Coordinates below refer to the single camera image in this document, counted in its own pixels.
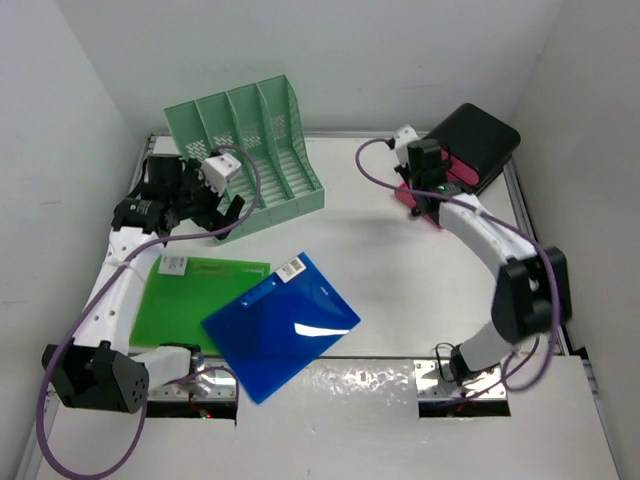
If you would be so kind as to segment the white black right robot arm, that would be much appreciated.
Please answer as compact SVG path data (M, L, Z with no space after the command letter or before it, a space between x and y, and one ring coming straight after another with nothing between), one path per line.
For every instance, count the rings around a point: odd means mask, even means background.
M416 214L456 235L495 278L490 320L451 351L448 368L457 385L572 317L568 264L560 249L539 251L519 230L494 222L468 185L447 177L451 161L436 140L395 137L389 144L399 159L395 171L412 191Z

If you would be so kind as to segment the black pink drawer box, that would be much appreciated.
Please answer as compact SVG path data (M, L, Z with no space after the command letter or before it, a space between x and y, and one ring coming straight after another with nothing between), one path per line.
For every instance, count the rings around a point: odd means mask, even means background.
M449 153L452 167L448 177L457 178L470 187L467 195L481 193L502 172L521 143L520 134L511 126L481 108L464 103L420 140L436 140ZM405 189L404 181L395 196L414 217L439 224L438 199L416 196Z

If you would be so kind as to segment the blue plastic folder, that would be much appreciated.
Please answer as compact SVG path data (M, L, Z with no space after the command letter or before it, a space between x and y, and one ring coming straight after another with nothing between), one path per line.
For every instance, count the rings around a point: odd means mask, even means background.
M256 404L359 323L358 314L304 252L201 321Z

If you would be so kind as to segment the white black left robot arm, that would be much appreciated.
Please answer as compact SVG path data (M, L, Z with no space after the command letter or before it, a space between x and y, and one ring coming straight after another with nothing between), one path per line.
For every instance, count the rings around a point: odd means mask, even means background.
M130 336L152 267L172 230L190 220L223 239L245 201L235 196L218 209L241 164L228 153L204 160L152 155L140 179L116 206L109 245L81 325L65 346L50 344L42 364L67 408L137 412L148 393L191 374L199 347L163 343L130 356Z

